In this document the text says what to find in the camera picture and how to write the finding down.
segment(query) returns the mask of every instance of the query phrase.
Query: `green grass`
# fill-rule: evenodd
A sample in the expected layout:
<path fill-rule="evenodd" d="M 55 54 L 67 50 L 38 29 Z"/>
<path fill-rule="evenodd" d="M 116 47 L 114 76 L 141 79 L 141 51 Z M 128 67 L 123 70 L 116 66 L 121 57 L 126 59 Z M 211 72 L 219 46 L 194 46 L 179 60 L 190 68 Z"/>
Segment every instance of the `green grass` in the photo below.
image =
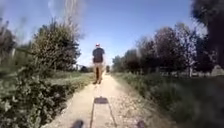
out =
<path fill-rule="evenodd" d="M 187 128 L 224 127 L 224 77 L 174 78 L 115 74 Z"/>
<path fill-rule="evenodd" d="M 77 89 L 82 89 L 93 81 L 93 77 L 92 73 L 56 72 L 52 78 L 48 78 L 46 81 L 52 84 L 71 84 Z"/>

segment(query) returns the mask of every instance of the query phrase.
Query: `tall tree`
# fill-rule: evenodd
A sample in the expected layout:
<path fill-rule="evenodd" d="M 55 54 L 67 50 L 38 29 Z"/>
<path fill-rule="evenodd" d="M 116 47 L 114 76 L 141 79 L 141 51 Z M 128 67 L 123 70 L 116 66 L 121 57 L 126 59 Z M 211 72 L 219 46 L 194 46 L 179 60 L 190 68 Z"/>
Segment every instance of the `tall tree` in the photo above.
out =
<path fill-rule="evenodd" d="M 208 30 L 210 48 L 217 51 L 218 64 L 224 68 L 224 2 L 223 0 L 194 0 L 192 15 Z"/>
<path fill-rule="evenodd" d="M 50 69 L 70 70 L 80 55 L 79 37 L 64 24 L 43 25 L 34 37 L 36 63 Z"/>
<path fill-rule="evenodd" d="M 14 41 L 15 36 L 12 32 L 7 28 L 9 22 L 7 21 L 5 24 L 2 24 L 2 20 L 0 19 L 0 63 L 4 60 L 13 50 L 13 47 L 16 45 Z"/>
<path fill-rule="evenodd" d="M 161 67 L 168 73 L 185 69 L 184 48 L 175 31 L 170 27 L 164 27 L 155 35 L 156 52 L 160 58 Z"/>
<path fill-rule="evenodd" d="M 156 57 L 155 42 L 147 37 L 142 37 L 137 41 L 140 66 L 144 74 L 150 71 L 155 71 L 158 66 Z"/>
<path fill-rule="evenodd" d="M 176 36 L 180 41 L 180 45 L 183 48 L 182 54 L 185 58 L 185 65 L 188 70 L 188 75 L 190 75 L 190 68 L 193 63 L 193 57 L 195 54 L 195 41 L 196 41 L 196 31 L 191 30 L 187 25 L 179 22 L 175 25 Z"/>
<path fill-rule="evenodd" d="M 132 73 L 136 73 L 139 68 L 139 58 L 137 56 L 137 50 L 131 49 L 128 50 L 124 55 L 124 67 L 131 71 Z"/>
<path fill-rule="evenodd" d="M 197 41 L 195 43 L 195 47 L 196 47 L 196 56 L 194 58 L 195 69 L 196 71 L 203 72 L 203 73 L 211 72 L 214 67 L 211 54 L 209 53 L 209 50 L 208 50 L 207 41 L 208 41 L 207 36 L 203 38 L 198 36 Z"/>
<path fill-rule="evenodd" d="M 120 56 L 116 56 L 113 59 L 113 71 L 115 72 L 123 72 L 124 71 L 124 63 L 123 58 Z"/>

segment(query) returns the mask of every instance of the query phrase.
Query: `green tree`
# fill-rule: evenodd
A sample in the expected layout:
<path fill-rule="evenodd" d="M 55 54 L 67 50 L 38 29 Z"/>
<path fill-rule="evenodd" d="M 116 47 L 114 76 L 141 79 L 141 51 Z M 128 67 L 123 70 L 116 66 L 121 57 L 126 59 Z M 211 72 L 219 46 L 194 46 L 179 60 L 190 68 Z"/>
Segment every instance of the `green tree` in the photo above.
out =
<path fill-rule="evenodd" d="M 124 71 L 124 59 L 120 56 L 116 56 L 113 59 L 113 71 L 123 72 Z"/>
<path fill-rule="evenodd" d="M 2 18 L 0 19 L 0 63 L 10 55 L 13 47 L 16 45 L 14 41 L 15 36 L 7 28 L 9 22 L 7 21 L 5 25 L 2 24 Z"/>
<path fill-rule="evenodd" d="M 218 64 L 224 68 L 224 2 L 223 0 L 194 0 L 192 15 L 208 30 L 210 50 L 215 50 Z"/>
<path fill-rule="evenodd" d="M 177 23 L 175 25 L 176 36 L 180 41 L 180 45 L 183 48 L 182 52 L 185 58 L 185 65 L 187 67 L 188 75 L 190 75 L 190 68 L 193 63 L 193 57 L 195 54 L 195 42 L 197 38 L 196 31 L 191 30 L 184 23 Z"/>
<path fill-rule="evenodd" d="M 34 36 L 32 52 L 36 65 L 47 69 L 71 70 L 80 55 L 79 34 L 64 24 L 43 25 Z"/>
<path fill-rule="evenodd" d="M 140 69 L 139 58 L 136 49 L 128 50 L 124 55 L 124 67 L 132 73 L 138 72 Z"/>
<path fill-rule="evenodd" d="M 163 70 L 170 74 L 172 71 L 181 71 L 186 68 L 183 56 L 184 48 L 172 28 L 164 27 L 158 30 L 155 42 L 156 52 Z"/>
<path fill-rule="evenodd" d="M 208 37 L 205 36 L 203 38 L 198 37 L 197 42 L 195 44 L 196 47 L 196 56 L 195 56 L 195 69 L 196 71 L 207 73 L 211 72 L 214 63 L 211 58 L 211 54 L 208 50 Z"/>
<path fill-rule="evenodd" d="M 159 66 L 156 57 L 155 42 L 147 37 L 142 37 L 137 41 L 137 48 L 142 72 L 146 74 L 149 69 L 150 71 L 155 71 L 155 68 Z"/>

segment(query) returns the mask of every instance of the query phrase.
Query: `person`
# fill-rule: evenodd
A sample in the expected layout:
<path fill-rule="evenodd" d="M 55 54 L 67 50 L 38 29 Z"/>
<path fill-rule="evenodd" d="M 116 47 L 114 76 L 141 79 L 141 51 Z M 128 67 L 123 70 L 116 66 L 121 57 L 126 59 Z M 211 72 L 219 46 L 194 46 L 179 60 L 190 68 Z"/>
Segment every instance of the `person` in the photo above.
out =
<path fill-rule="evenodd" d="M 93 50 L 93 64 L 94 64 L 94 74 L 95 81 L 93 84 L 100 84 L 102 81 L 103 67 L 104 67 L 104 49 L 100 47 L 100 44 L 96 44 L 96 48 Z"/>

